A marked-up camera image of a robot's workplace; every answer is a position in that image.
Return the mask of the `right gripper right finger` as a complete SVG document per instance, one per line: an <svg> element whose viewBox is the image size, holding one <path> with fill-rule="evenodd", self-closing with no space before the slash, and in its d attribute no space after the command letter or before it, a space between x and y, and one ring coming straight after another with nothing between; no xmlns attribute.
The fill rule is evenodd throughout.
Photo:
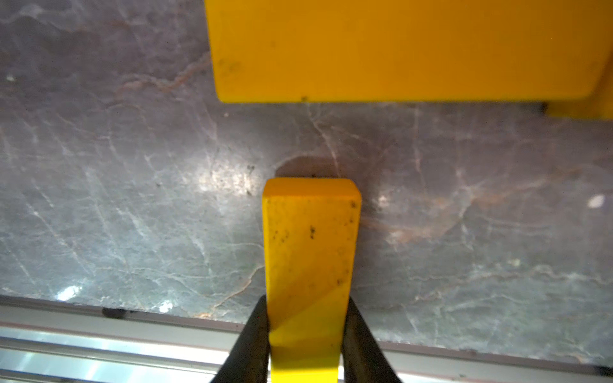
<svg viewBox="0 0 613 383"><path fill-rule="evenodd" d="M401 383L370 332L354 300L349 299L342 356L347 383Z"/></svg>

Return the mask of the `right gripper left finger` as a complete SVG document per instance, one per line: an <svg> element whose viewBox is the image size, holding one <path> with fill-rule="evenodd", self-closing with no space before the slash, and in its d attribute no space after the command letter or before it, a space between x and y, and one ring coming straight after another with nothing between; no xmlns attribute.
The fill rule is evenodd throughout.
<svg viewBox="0 0 613 383"><path fill-rule="evenodd" d="M211 383L267 382L269 354L267 298L262 296Z"/></svg>

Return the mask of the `yellow block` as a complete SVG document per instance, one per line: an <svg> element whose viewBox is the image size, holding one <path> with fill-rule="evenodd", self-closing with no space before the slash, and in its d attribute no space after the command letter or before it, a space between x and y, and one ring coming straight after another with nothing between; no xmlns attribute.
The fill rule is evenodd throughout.
<svg viewBox="0 0 613 383"><path fill-rule="evenodd" d="M226 103L554 101L589 95L610 1L208 1Z"/></svg>
<svg viewBox="0 0 613 383"><path fill-rule="evenodd" d="M336 382L362 196L332 178L274 178L263 190L274 382Z"/></svg>
<svg viewBox="0 0 613 383"><path fill-rule="evenodd" d="M547 103L545 114L552 117L612 121L612 55L593 92L583 99Z"/></svg>

